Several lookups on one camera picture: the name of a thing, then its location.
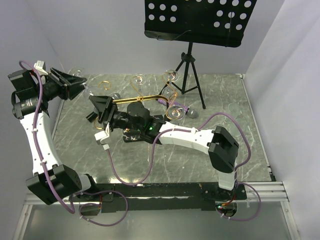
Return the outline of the gold wine glass rack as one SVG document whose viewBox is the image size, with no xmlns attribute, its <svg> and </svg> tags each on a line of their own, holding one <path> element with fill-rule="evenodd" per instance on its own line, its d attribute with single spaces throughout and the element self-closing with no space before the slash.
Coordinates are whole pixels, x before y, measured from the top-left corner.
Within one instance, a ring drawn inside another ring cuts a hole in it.
<svg viewBox="0 0 320 240">
<path fill-rule="evenodd" d="M 133 103 L 133 102 L 143 102 L 148 100 L 158 100 L 158 99 L 163 99 L 169 103 L 170 101 L 175 101 L 177 96 L 178 96 L 178 93 L 175 89 L 172 93 L 163 93 L 163 90 L 162 90 L 158 95 L 144 95 L 144 94 L 139 94 L 137 92 L 137 97 L 119 99 L 118 103 L 125 104 L 125 103 Z"/>
</svg>

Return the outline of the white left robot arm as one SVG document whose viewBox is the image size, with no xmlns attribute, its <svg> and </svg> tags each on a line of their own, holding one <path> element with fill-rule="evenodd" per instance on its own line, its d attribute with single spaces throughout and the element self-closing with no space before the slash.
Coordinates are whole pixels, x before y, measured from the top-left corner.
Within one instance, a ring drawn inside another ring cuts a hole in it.
<svg viewBox="0 0 320 240">
<path fill-rule="evenodd" d="M 49 101 L 56 97 L 73 100 L 85 89 L 85 77 L 69 75 L 51 68 L 42 85 L 34 81 L 32 70 L 18 70 L 8 75 L 15 88 L 11 95 L 12 113 L 24 128 L 33 159 L 33 176 L 26 180 L 27 188 L 45 204 L 80 192 L 87 201 L 95 200 L 99 189 L 88 174 L 79 175 L 64 165 L 56 151 L 50 129 Z"/>
</svg>

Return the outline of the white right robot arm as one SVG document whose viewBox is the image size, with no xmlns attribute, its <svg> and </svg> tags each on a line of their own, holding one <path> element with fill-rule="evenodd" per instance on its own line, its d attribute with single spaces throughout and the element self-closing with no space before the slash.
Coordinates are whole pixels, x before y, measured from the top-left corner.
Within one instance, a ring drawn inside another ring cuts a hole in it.
<svg viewBox="0 0 320 240">
<path fill-rule="evenodd" d="M 230 199 L 235 193 L 236 158 L 239 144 L 221 126 L 215 129 L 190 128 L 157 119 L 139 101 L 131 102 L 127 111 L 119 111 L 110 96 L 88 98 L 97 111 L 97 121 L 103 129 L 94 135 L 99 145 L 109 149 L 111 132 L 114 129 L 137 131 L 139 137 L 155 146 L 175 145 L 200 151 L 209 156 L 212 167 L 218 174 L 218 193 L 223 199 Z"/>
</svg>

